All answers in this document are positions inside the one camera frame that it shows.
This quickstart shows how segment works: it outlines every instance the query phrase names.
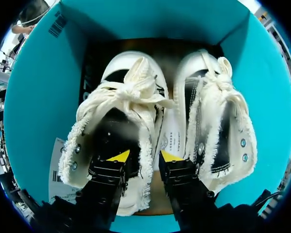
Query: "white canvas sneaker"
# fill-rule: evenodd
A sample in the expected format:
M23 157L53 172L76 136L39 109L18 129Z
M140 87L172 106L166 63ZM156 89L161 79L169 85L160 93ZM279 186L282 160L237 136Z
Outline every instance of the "white canvas sneaker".
M200 50L182 60L174 86L180 153L201 164L199 178L215 194L249 176L257 162L248 107L231 78L225 57Z
M106 160L130 150L134 166L117 215L148 208L164 108L170 107L164 75L150 56L127 51L114 57L77 110L59 162L63 182L83 188L93 156Z

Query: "screw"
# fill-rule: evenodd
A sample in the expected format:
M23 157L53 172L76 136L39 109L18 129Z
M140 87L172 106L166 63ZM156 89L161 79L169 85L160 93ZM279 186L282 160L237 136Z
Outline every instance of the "screw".
M109 177L109 178L108 178L108 181L110 181L110 182L114 182L114 181L115 181L115 178L114 178L114 177Z
M77 198L80 198L80 197L82 197L83 196L83 193L81 192L81 191L77 191L76 192L76 197Z
M213 198L214 197L214 192L207 191L206 195L207 195L208 198Z
M102 198L102 199L100 199L100 201L98 203L101 205L104 205L106 202L107 202L107 199Z

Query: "barcode label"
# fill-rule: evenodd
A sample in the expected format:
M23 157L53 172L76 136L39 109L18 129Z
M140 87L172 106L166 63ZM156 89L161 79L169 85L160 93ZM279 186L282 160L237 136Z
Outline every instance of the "barcode label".
M54 181L54 182L63 182L63 181L60 179L60 176L58 176L57 171L53 171L53 181Z
M62 14L59 14L48 32L51 33L54 37L58 38L66 24L67 20L65 19L65 17Z

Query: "shoe tongue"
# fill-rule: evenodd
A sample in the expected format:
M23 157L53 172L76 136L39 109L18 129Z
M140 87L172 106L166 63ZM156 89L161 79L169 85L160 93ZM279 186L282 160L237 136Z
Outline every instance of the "shoe tongue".
M139 169L138 155L139 128L129 121L120 110L113 108L95 128L92 134L94 154L99 159L107 160L130 150L132 170L131 176L137 174Z
M123 83L124 82L124 77L128 73L129 69L120 69L117 70L111 74L109 74L105 80L109 82L117 82L117 83Z
M230 131L230 114L232 112L232 103L227 103L222 114L221 127L219 130L219 140L217 144L217 154L211 165L211 173L222 177L229 172L230 158L228 151L228 138Z
M204 77L206 73L208 72L208 69L202 69L199 70L193 74L191 74L188 78L193 78L193 77ZM189 115L190 115L190 109L191 106L196 98L196 89L199 83L199 79L193 80L193 79L188 79L185 82L185 106L186 106L186 121L189 121Z

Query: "shoelace bow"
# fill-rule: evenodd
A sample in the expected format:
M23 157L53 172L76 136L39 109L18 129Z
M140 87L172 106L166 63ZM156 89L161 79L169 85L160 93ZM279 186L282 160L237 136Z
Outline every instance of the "shoelace bow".
M223 95L226 96L225 100L231 101L235 105L235 117L239 121L241 128L244 127L244 115L249 114L248 106L243 95L234 89L232 83L232 66L228 59L225 57L220 57L218 59L218 65L221 70L221 74L216 75L212 65L210 63L210 58L208 53L202 53L205 63L208 67L209 72L205 75L208 83L217 85L218 88L222 91Z
M146 58L138 59L124 77L124 83L102 82L77 110L77 121L87 114L99 122L108 111L117 108L135 120L141 120L151 135L155 132L155 104L172 108L172 100L158 94L155 76Z

